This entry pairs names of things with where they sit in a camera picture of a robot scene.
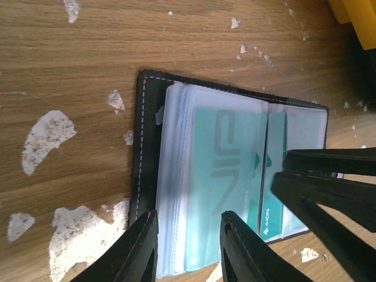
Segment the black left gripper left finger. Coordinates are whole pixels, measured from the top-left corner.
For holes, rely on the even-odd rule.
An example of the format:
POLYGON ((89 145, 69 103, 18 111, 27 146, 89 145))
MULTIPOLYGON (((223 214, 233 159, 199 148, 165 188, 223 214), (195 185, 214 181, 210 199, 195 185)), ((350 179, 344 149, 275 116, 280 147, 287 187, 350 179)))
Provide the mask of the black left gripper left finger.
POLYGON ((155 281, 158 231, 157 211, 143 213, 108 251, 72 280, 155 281))

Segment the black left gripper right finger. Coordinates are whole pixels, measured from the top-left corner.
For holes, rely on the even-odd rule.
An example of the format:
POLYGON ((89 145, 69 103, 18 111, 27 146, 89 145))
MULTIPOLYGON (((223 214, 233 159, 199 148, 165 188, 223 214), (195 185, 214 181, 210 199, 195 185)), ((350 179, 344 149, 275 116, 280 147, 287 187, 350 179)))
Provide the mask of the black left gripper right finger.
POLYGON ((224 281, 307 281, 233 211, 221 214, 220 247, 224 281))

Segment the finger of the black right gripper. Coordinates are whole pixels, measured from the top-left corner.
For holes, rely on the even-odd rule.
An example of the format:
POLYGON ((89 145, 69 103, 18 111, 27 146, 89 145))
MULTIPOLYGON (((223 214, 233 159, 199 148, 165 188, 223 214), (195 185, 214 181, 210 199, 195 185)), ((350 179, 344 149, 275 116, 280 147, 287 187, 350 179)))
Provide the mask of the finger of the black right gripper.
POLYGON ((375 176, 375 148, 289 150, 283 161, 283 170, 375 176))
POLYGON ((280 172, 276 196, 326 246, 354 281, 375 281, 375 247, 336 219, 337 211, 375 233, 375 185, 280 172))

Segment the teal vip card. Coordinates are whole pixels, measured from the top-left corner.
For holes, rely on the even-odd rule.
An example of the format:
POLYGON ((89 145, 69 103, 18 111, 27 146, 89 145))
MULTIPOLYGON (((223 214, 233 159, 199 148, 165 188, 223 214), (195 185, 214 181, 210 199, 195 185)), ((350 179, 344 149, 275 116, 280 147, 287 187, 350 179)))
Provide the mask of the teal vip card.
POLYGON ((276 196, 276 177, 283 171, 287 146, 287 115, 274 112, 268 116, 266 162, 260 236, 268 241, 281 234, 283 203, 276 196))
POLYGON ((265 113, 196 109, 186 271, 220 261, 223 212, 234 211, 253 230, 257 229, 266 126, 265 113))

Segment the black leather card holder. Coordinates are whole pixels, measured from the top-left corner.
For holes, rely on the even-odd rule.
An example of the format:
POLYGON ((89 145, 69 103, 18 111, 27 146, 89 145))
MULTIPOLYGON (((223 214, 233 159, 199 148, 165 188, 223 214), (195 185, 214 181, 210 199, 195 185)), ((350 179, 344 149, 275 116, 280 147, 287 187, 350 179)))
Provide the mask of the black leather card holder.
POLYGON ((227 210, 266 243, 306 233, 271 182, 288 150, 325 147, 328 114, 315 103, 141 71, 129 220, 157 211, 157 278, 219 262, 227 210))

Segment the black bin with teal cards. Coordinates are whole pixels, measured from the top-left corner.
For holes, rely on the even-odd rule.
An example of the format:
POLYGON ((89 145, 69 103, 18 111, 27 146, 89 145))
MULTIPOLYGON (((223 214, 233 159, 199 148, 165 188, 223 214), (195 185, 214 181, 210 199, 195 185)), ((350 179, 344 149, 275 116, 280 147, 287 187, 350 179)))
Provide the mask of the black bin with teal cards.
POLYGON ((363 97, 375 107, 375 48, 364 50, 355 31, 349 37, 349 46, 365 84, 366 94, 363 97))

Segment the yellow plastic bin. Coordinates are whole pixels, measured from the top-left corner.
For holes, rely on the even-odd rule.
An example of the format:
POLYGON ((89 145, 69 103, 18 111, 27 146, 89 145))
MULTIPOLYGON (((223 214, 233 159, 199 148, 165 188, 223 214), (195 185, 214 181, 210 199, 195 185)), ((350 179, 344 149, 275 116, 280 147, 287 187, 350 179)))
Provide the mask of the yellow plastic bin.
POLYGON ((352 23, 365 51, 375 49, 375 0, 328 0, 340 24, 352 23))

